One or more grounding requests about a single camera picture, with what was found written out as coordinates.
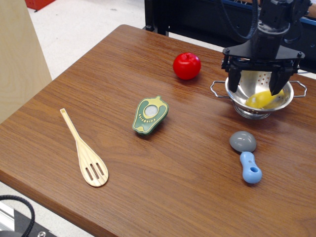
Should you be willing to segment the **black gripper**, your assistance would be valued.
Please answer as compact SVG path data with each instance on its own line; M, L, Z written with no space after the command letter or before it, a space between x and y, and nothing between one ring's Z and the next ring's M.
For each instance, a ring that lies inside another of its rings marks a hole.
M289 30L289 23L276 28L259 22L251 39L223 50L221 67L228 72L231 92L237 91L241 71L266 71L272 72L269 82L271 95L280 93L305 57L303 52L282 45Z

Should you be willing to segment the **robot base with rail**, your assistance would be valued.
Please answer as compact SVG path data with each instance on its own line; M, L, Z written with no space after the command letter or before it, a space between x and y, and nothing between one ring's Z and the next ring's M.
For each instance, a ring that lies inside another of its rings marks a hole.
M24 204L30 211L30 218L5 204L13 200ZM24 198L14 195L0 196L0 236L1 237L55 237L49 229L35 222L33 206Z

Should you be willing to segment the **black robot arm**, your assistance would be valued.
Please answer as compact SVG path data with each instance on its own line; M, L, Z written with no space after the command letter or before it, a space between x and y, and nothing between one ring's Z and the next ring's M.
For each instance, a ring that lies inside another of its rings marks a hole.
M228 72L228 86L236 92L242 71L270 72L269 90L278 94L290 77L298 72L304 53L284 47L284 35L290 26L307 15L309 0L265 0L252 2L252 20L248 35L242 36L233 27L222 1L215 2L229 36L239 45L223 50L222 69Z

